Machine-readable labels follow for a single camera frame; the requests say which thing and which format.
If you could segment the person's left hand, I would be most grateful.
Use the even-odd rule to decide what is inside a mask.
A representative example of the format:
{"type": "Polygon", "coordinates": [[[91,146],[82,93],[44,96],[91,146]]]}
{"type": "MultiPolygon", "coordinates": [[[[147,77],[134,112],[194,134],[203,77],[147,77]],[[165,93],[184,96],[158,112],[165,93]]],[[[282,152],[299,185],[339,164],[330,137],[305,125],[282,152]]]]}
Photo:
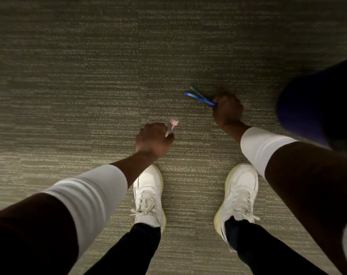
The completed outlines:
{"type": "Polygon", "coordinates": [[[157,160],[168,152],[173,143],[154,143],[150,134],[151,124],[145,124],[136,135],[135,152],[148,154],[157,160]]]}

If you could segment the person's right hand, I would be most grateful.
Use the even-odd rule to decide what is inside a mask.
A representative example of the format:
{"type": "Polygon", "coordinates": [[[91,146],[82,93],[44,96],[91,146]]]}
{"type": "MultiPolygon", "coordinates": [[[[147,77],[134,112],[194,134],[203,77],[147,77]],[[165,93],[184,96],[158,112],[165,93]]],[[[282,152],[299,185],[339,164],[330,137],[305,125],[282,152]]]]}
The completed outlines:
{"type": "Polygon", "coordinates": [[[213,100],[212,115],[220,128],[239,123],[243,117],[243,105],[232,93],[222,93],[213,100]]]}

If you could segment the pink marker pen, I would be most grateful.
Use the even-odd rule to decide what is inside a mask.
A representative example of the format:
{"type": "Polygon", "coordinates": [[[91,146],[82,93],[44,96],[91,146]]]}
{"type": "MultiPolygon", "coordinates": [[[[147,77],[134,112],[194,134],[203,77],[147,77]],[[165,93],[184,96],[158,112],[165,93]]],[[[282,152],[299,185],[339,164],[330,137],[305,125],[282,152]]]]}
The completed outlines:
{"type": "Polygon", "coordinates": [[[171,117],[167,123],[167,132],[165,137],[168,137],[170,134],[172,134],[174,130],[176,129],[176,127],[178,126],[178,124],[179,124],[179,120],[176,117],[171,117]]]}

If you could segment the blue pen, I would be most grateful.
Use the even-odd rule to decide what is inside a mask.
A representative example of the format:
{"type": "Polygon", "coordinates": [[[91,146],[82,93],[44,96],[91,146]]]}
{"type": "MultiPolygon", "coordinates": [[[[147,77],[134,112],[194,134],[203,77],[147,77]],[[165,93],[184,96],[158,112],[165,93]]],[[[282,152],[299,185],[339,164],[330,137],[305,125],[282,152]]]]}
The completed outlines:
{"type": "Polygon", "coordinates": [[[192,94],[190,92],[184,92],[184,95],[189,96],[191,98],[194,98],[195,100],[198,100],[200,102],[203,102],[203,103],[207,104],[208,106],[211,106],[211,107],[216,107],[217,106],[216,102],[210,101],[210,100],[208,100],[208,99],[206,99],[204,97],[200,97],[200,96],[192,94]]]}

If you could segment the teal pen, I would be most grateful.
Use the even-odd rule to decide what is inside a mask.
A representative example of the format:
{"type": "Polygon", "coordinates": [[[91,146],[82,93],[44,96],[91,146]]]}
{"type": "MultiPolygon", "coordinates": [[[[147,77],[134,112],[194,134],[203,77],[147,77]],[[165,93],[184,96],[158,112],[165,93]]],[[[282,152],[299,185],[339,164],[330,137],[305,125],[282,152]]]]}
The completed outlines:
{"type": "Polygon", "coordinates": [[[198,96],[198,97],[200,97],[200,98],[202,98],[202,99],[208,100],[208,99],[207,99],[206,97],[204,97],[201,93],[199,93],[194,87],[190,86],[189,88],[190,88],[190,90],[191,90],[192,92],[195,93],[196,96],[198,96]]]}

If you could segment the person's right forearm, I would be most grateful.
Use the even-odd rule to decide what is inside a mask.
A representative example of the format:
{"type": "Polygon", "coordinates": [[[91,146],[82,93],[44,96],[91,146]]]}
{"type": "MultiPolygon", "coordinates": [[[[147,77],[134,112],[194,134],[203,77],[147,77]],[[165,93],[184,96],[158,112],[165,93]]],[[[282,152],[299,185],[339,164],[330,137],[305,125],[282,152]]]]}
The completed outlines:
{"type": "Polygon", "coordinates": [[[221,128],[347,275],[347,156],[240,121],[221,128]]]}

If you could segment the person's left forearm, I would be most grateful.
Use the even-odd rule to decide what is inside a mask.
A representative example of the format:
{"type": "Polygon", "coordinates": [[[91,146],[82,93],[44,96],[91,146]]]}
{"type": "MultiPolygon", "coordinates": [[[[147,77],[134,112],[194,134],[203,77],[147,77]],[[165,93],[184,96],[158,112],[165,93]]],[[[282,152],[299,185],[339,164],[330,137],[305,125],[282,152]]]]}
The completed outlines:
{"type": "Polygon", "coordinates": [[[68,275],[127,190],[109,164],[0,210],[0,275],[68,275]]]}

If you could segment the white left sneaker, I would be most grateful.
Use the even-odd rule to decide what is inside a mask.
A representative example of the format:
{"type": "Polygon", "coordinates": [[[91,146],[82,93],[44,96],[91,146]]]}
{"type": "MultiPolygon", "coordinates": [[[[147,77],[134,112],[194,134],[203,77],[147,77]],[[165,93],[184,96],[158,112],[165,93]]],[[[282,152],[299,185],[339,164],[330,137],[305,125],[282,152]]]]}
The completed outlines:
{"type": "Polygon", "coordinates": [[[163,234],[166,227],[166,215],[162,207],[163,177],[154,164],[145,169],[133,183],[135,208],[134,223],[144,223],[159,228],[163,234]]]}

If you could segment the white sneaker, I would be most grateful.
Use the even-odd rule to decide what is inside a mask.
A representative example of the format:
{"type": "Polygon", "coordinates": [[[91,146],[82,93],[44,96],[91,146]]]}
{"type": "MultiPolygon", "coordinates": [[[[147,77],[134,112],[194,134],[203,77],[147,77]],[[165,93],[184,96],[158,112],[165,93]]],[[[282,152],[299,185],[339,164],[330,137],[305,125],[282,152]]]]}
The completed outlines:
{"type": "Polygon", "coordinates": [[[145,169],[133,183],[135,208],[134,223],[144,223],[159,228],[163,234],[166,227],[166,215],[162,207],[163,177],[154,164],[145,169]]]}
{"type": "Polygon", "coordinates": [[[259,220],[253,214],[257,193],[258,173],[255,167],[249,163],[240,163],[232,168],[225,181],[223,203],[214,217],[215,230],[228,244],[230,252],[235,252],[235,249],[227,240],[225,222],[231,217],[236,221],[247,220],[250,223],[259,220]]]}

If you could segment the white right sneaker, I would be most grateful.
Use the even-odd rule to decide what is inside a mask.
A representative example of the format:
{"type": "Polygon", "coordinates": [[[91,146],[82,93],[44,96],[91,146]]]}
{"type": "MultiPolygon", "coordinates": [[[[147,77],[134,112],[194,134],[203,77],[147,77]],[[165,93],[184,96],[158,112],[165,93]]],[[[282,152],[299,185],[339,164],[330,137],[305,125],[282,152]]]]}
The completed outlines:
{"type": "Polygon", "coordinates": [[[247,220],[250,223],[259,220],[253,214],[257,193],[258,173],[255,167],[249,163],[240,163],[232,168],[225,181],[223,203],[214,217],[215,230],[228,244],[230,252],[235,252],[235,249],[227,240],[225,222],[231,217],[236,221],[247,220]]]}

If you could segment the dark purple rounded object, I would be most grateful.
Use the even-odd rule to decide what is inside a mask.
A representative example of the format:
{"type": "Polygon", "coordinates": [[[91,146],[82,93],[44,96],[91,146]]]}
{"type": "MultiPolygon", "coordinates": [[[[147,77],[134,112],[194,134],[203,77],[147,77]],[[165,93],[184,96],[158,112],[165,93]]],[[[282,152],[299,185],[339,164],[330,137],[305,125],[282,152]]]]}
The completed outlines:
{"type": "Polygon", "coordinates": [[[347,59],[293,79],[278,97],[276,115],[288,132],[347,156],[347,59]]]}

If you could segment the person's left trouser leg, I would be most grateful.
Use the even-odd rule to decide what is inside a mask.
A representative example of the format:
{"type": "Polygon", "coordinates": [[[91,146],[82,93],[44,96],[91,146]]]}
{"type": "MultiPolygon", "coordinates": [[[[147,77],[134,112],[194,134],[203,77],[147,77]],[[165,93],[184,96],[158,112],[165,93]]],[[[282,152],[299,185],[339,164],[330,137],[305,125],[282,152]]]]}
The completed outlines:
{"type": "Polygon", "coordinates": [[[160,227],[135,223],[84,275],[145,275],[160,240],[160,227]]]}

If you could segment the person's trouser leg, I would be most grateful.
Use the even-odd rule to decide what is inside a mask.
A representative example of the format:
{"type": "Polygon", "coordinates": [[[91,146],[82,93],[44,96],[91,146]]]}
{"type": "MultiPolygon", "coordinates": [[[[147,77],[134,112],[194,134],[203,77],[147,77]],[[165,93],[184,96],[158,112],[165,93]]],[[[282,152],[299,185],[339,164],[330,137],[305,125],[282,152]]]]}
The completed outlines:
{"type": "Polygon", "coordinates": [[[231,217],[224,228],[229,246],[253,275],[328,275],[257,224],[231,217]]]}
{"type": "Polygon", "coordinates": [[[160,240],[160,227],[135,223],[84,275],[145,275],[160,240]]]}

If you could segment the person's right trouser leg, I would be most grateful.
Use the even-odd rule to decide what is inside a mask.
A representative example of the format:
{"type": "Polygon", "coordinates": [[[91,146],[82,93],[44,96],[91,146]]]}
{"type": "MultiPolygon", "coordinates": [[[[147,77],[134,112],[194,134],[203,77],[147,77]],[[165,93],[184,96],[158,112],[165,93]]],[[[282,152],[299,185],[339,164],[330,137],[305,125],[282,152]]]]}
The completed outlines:
{"type": "Polygon", "coordinates": [[[224,228],[229,246],[253,275],[328,275],[257,224],[231,217],[224,228]]]}

